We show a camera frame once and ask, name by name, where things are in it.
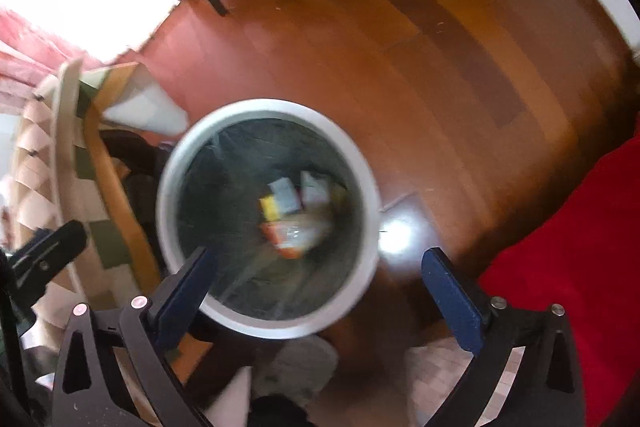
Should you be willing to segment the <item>red blanket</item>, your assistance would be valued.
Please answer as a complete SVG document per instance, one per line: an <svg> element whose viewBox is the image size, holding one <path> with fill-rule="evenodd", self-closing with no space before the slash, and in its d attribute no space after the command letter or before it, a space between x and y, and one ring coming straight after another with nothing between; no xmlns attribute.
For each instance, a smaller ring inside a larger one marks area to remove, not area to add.
<svg viewBox="0 0 640 427"><path fill-rule="evenodd" d="M480 288L515 308L562 305L601 425L639 370L639 139L604 155L541 227L501 251Z"/></svg>

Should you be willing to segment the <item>grey slipper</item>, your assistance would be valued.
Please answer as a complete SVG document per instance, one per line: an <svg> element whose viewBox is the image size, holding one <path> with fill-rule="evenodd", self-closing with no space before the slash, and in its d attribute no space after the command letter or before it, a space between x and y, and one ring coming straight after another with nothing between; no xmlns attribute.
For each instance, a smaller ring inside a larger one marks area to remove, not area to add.
<svg viewBox="0 0 640 427"><path fill-rule="evenodd" d="M253 397L282 395L306 407L329 384L337 364L337 351L319 336L285 341L269 362L254 367Z"/></svg>

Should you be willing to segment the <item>white round trash bin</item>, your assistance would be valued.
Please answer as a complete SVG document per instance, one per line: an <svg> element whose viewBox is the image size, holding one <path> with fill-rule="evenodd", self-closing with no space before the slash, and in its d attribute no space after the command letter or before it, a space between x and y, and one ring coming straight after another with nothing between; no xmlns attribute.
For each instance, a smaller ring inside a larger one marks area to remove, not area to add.
<svg viewBox="0 0 640 427"><path fill-rule="evenodd" d="M171 272L203 256L207 320L292 339L341 320L367 290L380 195L366 158L334 121L252 98L183 135L160 178L156 225Z"/></svg>

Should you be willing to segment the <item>orange yellow snack bag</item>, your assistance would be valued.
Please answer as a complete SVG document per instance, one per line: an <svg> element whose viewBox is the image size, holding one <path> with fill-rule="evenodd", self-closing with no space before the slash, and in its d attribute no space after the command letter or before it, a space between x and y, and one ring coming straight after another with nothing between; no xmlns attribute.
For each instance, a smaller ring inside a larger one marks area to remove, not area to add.
<svg viewBox="0 0 640 427"><path fill-rule="evenodd" d="M331 206L282 215L273 196L259 199L264 222L262 234L285 259L298 259L319 246L333 230Z"/></svg>

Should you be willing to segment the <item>checkered brown bed quilt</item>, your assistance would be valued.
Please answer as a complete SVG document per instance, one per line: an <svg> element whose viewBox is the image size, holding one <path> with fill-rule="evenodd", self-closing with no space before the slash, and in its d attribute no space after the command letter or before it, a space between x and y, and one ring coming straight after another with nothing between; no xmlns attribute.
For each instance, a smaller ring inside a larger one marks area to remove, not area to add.
<svg viewBox="0 0 640 427"><path fill-rule="evenodd" d="M167 279L160 274L148 236L122 187L119 171L131 168L134 158L111 152L106 140L122 138L145 152L144 132L174 135L187 123L186 113L138 63L87 70L73 61L44 78L32 92L17 129L12 165L16 251L37 230L56 230L72 220L87 233L84 251L58 273L32 307L36 318L55 321L65 336L70 314L79 303L94 311L120 309L134 297L152 296ZM201 349L188 329L178 346L165 353L180 384L186 363ZM162 425L127 352L116 348L114 353L145 426ZM245 403L230 398L198 410L208 419L207 426L245 421Z"/></svg>

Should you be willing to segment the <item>blue white milk carton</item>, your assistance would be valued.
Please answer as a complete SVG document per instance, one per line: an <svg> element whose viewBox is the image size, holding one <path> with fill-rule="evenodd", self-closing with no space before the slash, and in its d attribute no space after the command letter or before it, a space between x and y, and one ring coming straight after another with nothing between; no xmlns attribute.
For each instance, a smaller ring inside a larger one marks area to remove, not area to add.
<svg viewBox="0 0 640 427"><path fill-rule="evenodd" d="M328 207L331 202L330 179L309 171L299 173L299 184L280 178L269 184L274 203L282 215Z"/></svg>

